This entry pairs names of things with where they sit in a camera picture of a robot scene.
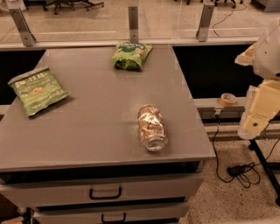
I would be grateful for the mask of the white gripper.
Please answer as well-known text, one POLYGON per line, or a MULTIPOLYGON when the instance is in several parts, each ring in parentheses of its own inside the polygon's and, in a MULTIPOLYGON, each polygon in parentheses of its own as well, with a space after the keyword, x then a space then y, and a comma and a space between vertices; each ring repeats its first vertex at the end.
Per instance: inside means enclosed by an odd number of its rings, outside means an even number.
POLYGON ((258 87, 250 86, 245 111, 241 116, 238 136, 258 137, 280 111, 280 17, 274 19, 256 43, 239 54, 234 62, 252 66, 264 80, 258 87))

